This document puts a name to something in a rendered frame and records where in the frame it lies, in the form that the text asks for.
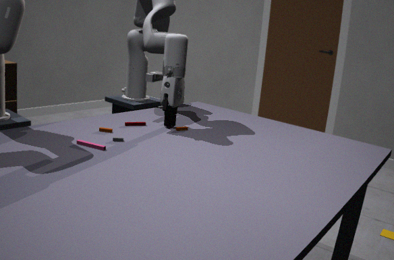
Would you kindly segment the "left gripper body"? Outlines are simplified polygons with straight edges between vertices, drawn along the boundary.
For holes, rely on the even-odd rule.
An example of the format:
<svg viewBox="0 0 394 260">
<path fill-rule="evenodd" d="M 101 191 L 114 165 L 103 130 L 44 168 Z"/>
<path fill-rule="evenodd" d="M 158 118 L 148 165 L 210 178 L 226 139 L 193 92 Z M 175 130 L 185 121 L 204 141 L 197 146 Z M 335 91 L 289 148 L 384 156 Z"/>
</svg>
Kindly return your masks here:
<svg viewBox="0 0 394 260">
<path fill-rule="evenodd" d="M 169 106 L 178 107 L 184 103 L 185 76 L 163 76 L 161 89 L 161 105 L 165 100 L 165 93 L 168 94 Z"/>
</svg>

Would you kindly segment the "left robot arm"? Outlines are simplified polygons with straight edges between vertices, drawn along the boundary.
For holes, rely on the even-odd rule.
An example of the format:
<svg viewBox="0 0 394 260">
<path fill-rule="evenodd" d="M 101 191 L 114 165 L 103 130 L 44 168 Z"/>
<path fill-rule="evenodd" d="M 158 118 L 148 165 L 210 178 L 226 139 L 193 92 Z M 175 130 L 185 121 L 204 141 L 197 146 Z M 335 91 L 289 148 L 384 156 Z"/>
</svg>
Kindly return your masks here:
<svg viewBox="0 0 394 260">
<path fill-rule="evenodd" d="M 186 75 L 188 37 L 168 32 L 175 10 L 175 0 L 136 0 L 134 24 L 143 29 L 131 30 L 127 36 L 128 66 L 122 99 L 148 101 L 147 82 L 161 81 L 164 75 Z M 147 74 L 148 58 L 144 51 L 164 54 L 163 72 Z"/>
</svg>

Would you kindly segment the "pink rod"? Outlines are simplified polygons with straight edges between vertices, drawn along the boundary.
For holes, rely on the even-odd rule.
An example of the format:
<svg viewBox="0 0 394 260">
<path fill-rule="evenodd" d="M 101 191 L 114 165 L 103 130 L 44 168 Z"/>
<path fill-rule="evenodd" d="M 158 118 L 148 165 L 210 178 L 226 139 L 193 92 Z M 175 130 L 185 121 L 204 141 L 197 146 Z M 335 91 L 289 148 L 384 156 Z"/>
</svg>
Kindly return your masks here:
<svg viewBox="0 0 394 260">
<path fill-rule="evenodd" d="M 92 143 L 92 142 L 86 142 L 86 141 L 83 141 L 83 140 L 77 140 L 77 144 L 78 145 L 83 145 L 83 146 L 86 146 L 86 147 L 91 147 L 91 148 L 94 148 L 94 149 L 99 149 L 99 150 L 102 150 L 102 151 L 106 150 L 106 146 L 98 145 L 98 144 L 95 144 L 95 143 Z"/>
</svg>

